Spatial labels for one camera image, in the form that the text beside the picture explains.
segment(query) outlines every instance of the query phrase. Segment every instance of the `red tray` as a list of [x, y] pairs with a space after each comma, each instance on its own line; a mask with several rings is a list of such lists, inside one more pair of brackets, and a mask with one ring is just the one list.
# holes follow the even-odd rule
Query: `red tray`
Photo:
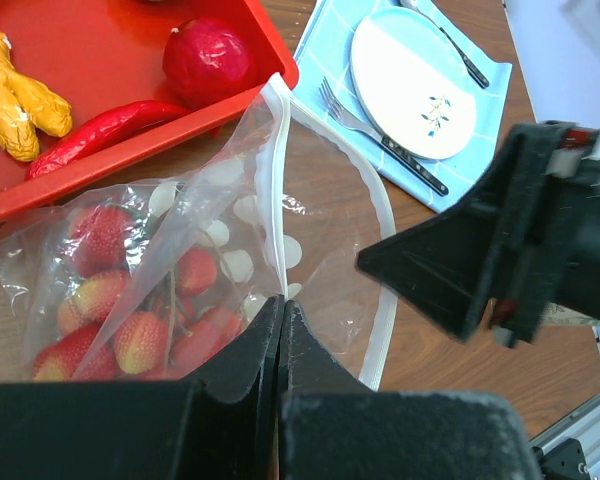
[[[0, 222], [239, 116], [275, 72], [290, 87], [298, 81], [257, 0], [0, 0], [0, 31], [17, 70], [66, 98], [76, 126], [136, 100], [179, 103], [165, 83], [162, 51], [171, 28], [197, 16], [223, 18], [238, 30], [257, 54], [259, 85], [28, 182], [28, 164], [0, 149]], [[39, 138], [43, 149], [53, 142]]]

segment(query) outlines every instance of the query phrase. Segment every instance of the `blue napkin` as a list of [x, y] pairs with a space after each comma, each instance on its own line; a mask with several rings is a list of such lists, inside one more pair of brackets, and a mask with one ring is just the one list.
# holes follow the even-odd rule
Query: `blue napkin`
[[475, 96], [477, 108], [476, 127], [467, 147], [445, 160], [421, 159], [421, 163], [449, 187], [449, 195], [438, 196], [373, 140], [341, 127], [330, 118], [318, 90], [322, 79], [326, 77], [344, 106], [361, 120], [371, 123], [357, 100], [351, 79], [351, 40], [355, 28], [364, 17], [382, 8], [396, 5], [397, 0], [319, 2], [295, 53], [295, 60], [300, 69], [300, 81], [293, 93], [355, 147], [380, 175], [435, 212], [441, 212], [454, 205], [473, 186], [493, 159], [511, 78], [511, 64], [491, 60], [430, 0], [419, 0], [420, 10], [446, 30], [490, 82], [486, 90], [473, 81], [467, 82], [470, 93]]

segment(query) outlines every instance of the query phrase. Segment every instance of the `black plastic part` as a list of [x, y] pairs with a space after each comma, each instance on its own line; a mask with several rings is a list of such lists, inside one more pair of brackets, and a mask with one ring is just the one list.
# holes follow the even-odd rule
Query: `black plastic part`
[[600, 198], [576, 242], [556, 303], [600, 319]]
[[[547, 174], [560, 163], [554, 155], [572, 128], [515, 126], [487, 172], [454, 207], [364, 249], [358, 268], [461, 341], [478, 328], [494, 297], [502, 303], [492, 320], [511, 332], [510, 344], [531, 341], [547, 303], [560, 298], [582, 226], [600, 205], [600, 161], [587, 158], [596, 132], [575, 152], [573, 174]], [[594, 254], [583, 255], [588, 261]], [[595, 273], [583, 261], [579, 265], [581, 273]], [[574, 292], [578, 282], [587, 282], [587, 290]], [[595, 288], [599, 278], [582, 276], [563, 293], [589, 314], [597, 304], [586, 295]], [[505, 305], [503, 315], [498, 307]]]
[[178, 382], [0, 385], [0, 480], [266, 478], [283, 309]]
[[568, 438], [539, 459], [546, 480], [591, 480], [582, 445]]
[[283, 479], [542, 478], [522, 422], [491, 394], [294, 394], [279, 422]]
[[280, 394], [372, 392], [342, 367], [313, 336], [302, 306], [293, 300], [285, 306], [278, 375]]

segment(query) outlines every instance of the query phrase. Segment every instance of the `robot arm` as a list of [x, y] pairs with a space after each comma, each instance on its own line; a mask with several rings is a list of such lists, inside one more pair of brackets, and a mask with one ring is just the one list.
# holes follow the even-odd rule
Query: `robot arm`
[[363, 250], [358, 267], [461, 341], [531, 342], [549, 302], [600, 320], [600, 132], [518, 125], [447, 211]]

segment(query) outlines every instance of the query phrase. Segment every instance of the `blue flower design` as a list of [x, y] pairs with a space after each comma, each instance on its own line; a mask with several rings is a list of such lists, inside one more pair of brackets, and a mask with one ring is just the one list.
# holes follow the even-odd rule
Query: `blue flower design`
[[433, 138], [444, 122], [449, 121], [446, 110], [451, 108], [451, 102], [444, 95], [442, 97], [431, 96], [429, 100], [431, 100], [431, 111], [428, 114], [421, 113], [420, 116], [429, 122], [431, 130], [429, 130], [428, 136]]

